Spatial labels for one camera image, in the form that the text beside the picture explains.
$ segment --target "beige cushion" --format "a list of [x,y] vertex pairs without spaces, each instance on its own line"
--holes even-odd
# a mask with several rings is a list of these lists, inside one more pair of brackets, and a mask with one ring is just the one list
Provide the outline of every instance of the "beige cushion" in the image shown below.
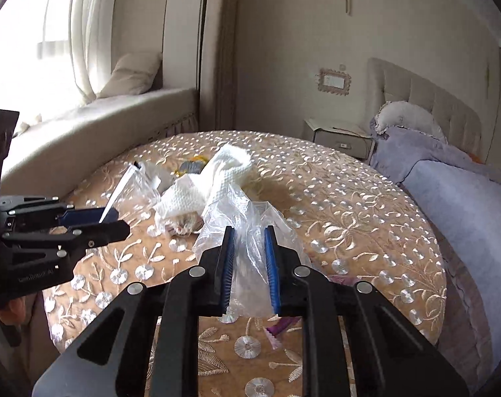
[[125,54],[116,63],[111,79],[103,87],[98,98],[117,95],[138,95],[146,92],[157,74],[161,52],[135,52]]
[[12,141],[2,167],[1,195],[63,197],[123,151],[196,131],[196,109],[194,89],[162,89],[95,100],[30,127]]
[[388,127],[405,127],[429,134],[447,143],[434,116],[420,106],[409,102],[388,102],[375,115],[375,131],[383,134]]

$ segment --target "plastic wrapper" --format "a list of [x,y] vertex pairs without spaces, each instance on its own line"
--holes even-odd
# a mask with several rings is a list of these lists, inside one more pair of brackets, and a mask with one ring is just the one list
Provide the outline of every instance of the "plastic wrapper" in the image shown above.
[[140,172],[146,176],[151,187],[159,194],[162,194],[175,181],[175,175],[172,175],[164,167],[149,161],[141,161],[138,165],[140,165]]
[[129,225],[151,217],[151,209],[160,199],[151,180],[134,165],[130,165],[114,189],[100,218],[103,222],[111,207],[118,211],[119,219]]
[[270,203],[250,201],[235,185],[230,185],[227,195],[209,206],[203,218],[204,227],[193,246],[198,261],[204,251],[222,244],[226,226],[235,229],[235,261],[227,313],[271,317],[264,230],[273,225],[278,243],[294,249],[301,263],[312,267],[296,232]]

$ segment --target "beige headboard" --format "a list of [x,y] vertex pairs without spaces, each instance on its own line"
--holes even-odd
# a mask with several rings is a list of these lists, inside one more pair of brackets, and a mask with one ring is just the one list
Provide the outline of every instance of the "beige headboard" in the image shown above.
[[377,58],[368,60],[366,125],[385,102],[407,101],[432,113],[450,144],[480,154],[479,116],[453,95],[411,71]]

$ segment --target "crumpled tissue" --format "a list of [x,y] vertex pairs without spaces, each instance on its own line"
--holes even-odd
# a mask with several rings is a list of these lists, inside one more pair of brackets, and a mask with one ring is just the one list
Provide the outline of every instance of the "crumpled tissue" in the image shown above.
[[227,194],[230,184],[244,185],[250,170],[247,151],[226,144],[200,174],[187,173],[178,178],[153,209],[162,219],[192,212],[203,216],[209,205]]

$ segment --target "human hand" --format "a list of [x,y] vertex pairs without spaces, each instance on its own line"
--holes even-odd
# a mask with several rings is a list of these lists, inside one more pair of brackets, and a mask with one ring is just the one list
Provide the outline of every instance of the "human hand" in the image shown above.
[[7,326],[21,325],[26,317],[24,297],[14,298],[0,310],[0,320]]

